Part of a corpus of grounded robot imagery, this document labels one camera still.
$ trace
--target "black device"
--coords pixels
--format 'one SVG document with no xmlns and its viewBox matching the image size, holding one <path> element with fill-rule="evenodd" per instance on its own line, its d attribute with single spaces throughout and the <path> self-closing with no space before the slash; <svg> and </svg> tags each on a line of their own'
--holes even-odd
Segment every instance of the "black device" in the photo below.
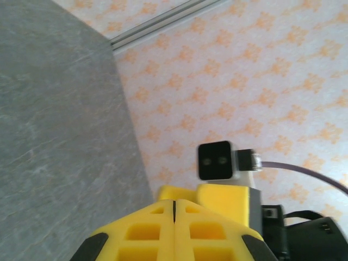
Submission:
<svg viewBox="0 0 348 261">
<path fill-rule="evenodd" d="M 262 169 L 259 155 L 253 150 L 234 150 L 229 141 L 201 144 L 198 147 L 198 175 L 203 181 L 238 178 L 239 171 Z"/>
<path fill-rule="evenodd" d="M 347 261 L 348 243 L 331 217 L 287 227 L 291 261 Z"/>
<path fill-rule="evenodd" d="M 198 175 L 201 180 L 230 179 L 236 169 L 234 151 L 229 141 L 199 145 Z"/>
<path fill-rule="evenodd" d="M 287 229 L 281 205 L 262 205 L 262 233 L 265 243 L 278 260 L 290 260 Z"/>
</svg>

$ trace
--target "patterned wallpaper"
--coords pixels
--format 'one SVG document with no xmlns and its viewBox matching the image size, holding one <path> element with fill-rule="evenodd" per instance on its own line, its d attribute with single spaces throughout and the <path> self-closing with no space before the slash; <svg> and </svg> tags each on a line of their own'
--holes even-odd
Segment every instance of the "patterned wallpaper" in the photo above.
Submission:
<svg viewBox="0 0 348 261">
<path fill-rule="evenodd" d="M 54 0 L 108 38 L 158 16 L 186 0 Z"/>
<path fill-rule="evenodd" d="M 119 16 L 100 7 L 105 21 L 152 15 L 125 2 Z M 347 23 L 345 0 L 235 0 L 116 54 L 153 192 L 194 188 L 196 146 L 225 139 L 348 185 Z M 255 179 L 264 203 L 334 216 L 348 234 L 348 200 L 331 186 L 273 169 Z"/>
</svg>

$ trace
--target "purple cable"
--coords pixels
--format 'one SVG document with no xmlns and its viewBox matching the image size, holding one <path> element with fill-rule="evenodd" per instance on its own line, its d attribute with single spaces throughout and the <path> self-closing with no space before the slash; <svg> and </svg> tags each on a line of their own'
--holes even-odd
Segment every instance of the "purple cable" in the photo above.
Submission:
<svg viewBox="0 0 348 261">
<path fill-rule="evenodd" d="M 296 165 L 279 163 L 279 162 L 272 162 L 272 161 L 263 161 L 262 167 L 271 167 L 274 169 L 293 170 L 293 171 L 297 171 L 297 172 L 309 175 L 311 177 L 320 179 L 321 181 L 324 181 L 324 182 L 330 184 L 331 186 L 334 186 L 335 188 L 337 188 L 340 191 L 342 191 L 343 193 L 345 193 L 346 196 L 348 196 L 348 188 L 345 185 L 343 185 L 343 184 L 341 184 L 341 183 L 339 183 L 339 182 L 337 182 L 329 177 L 326 177 L 323 174 L 320 174 L 320 173 L 315 172 L 313 170 L 306 169 L 305 167 L 299 167 Z"/>
</svg>

